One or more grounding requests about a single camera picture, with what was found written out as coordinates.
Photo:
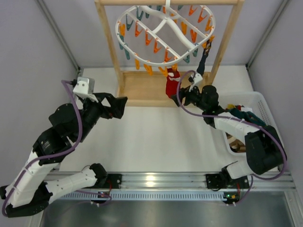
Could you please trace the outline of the black sock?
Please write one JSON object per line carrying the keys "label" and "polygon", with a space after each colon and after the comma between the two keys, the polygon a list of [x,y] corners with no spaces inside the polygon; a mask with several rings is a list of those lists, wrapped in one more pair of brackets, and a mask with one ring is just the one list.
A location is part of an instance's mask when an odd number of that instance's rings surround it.
{"label": "black sock", "polygon": [[210,40],[208,40],[204,45],[203,54],[202,54],[201,60],[199,62],[198,68],[196,70],[196,72],[198,74],[200,74],[201,76],[205,72],[205,63],[206,63],[206,59],[209,55],[209,51],[210,51],[211,47],[212,47],[212,42],[210,42]]}

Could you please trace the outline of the white oval clip hanger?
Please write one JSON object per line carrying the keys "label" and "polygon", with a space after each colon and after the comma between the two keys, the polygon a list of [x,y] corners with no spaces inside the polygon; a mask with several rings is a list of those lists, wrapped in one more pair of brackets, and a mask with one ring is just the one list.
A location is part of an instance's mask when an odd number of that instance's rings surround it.
{"label": "white oval clip hanger", "polygon": [[[205,5],[198,6],[201,9],[198,23],[201,23],[205,18],[208,19],[205,30],[201,31],[196,26],[188,22],[187,18],[182,17],[177,11],[170,7],[170,1],[166,1],[164,6],[157,9],[152,9],[151,6],[132,6],[127,9],[116,22],[116,36],[119,41],[119,47],[125,52],[127,60],[131,57],[135,59],[136,68],[140,68],[140,64],[151,67],[166,67],[177,64],[181,60],[186,63],[190,62],[190,54],[197,56],[198,47],[207,47],[207,43],[211,43],[214,39],[214,30],[216,26],[215,17],[212,11]],[[161,20],[154,28],[150,29],[142,22],[143,14],[153,16]],[[163,62],[153,62],[140,57],[134,52],[125,42],[125,33],[135,25],[134,36],[138,37],[142,32],[145,34],[145,45],[148,46],[154,42],[153,53],[164,51]],[[183,54],[178,54],[168,43],[161,39],[157,33],[162,28],[168,25],[175,37],[187,48]]]}

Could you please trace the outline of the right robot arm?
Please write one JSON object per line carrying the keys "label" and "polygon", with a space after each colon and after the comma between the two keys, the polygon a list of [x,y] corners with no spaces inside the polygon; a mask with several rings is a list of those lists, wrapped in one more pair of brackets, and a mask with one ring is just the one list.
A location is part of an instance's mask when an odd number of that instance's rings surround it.
{"label": "right robot arm", "polygon": [[220,171],[227,182],[247,175],[259,178],[267,171],[287,164],[286,152],[275,127],[260,126],[248,122],[245,118],[232,115],[218,102],[219,95],[214,86],[177,87],[173,100],[181,108],[188,104],[202,110],[200,117],[210,127],[227,133],[245,145],[245,158],[232,162]]}

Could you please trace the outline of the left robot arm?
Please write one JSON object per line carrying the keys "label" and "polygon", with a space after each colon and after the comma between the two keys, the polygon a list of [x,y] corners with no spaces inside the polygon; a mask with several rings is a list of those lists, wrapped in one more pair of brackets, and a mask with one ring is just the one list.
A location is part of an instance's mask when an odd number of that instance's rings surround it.
{"label": "left robot arm", "polygon": [[110,93],[95,93],[94,96],[96,101],[81,98],[82,109],[63,104],[49,116],[52,127],[38,137],[18,177],[0,188],[6,217],[35,215],[66,194],[82,188],[102,187],[106,183],[108,174],[100,163],[60,180],[45,180],[67,156],[61,153],[73,152],[73,145],[83,142],[100,118],[122,118],[127,97],[114,97]]}

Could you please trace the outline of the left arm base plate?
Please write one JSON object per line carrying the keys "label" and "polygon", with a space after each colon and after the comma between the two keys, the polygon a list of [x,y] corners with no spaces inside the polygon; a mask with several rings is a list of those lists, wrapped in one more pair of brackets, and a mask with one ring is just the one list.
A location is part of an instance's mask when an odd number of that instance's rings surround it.
{"label": "left arm base plate", "polygon": [[119,189],[122,183],[122,174],[109,174],[105,183],[102,185],[103,189]]}

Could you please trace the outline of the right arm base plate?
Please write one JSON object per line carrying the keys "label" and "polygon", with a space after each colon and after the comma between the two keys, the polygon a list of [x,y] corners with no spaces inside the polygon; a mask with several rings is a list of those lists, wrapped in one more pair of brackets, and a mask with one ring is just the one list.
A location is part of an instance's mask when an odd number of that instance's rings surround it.
{"label": "right arm base plate", "polygon": [[248,189],[250,184],[246,176],[237,179],[227,179],[221,174],[206,174],[206,186],[208,189]]}

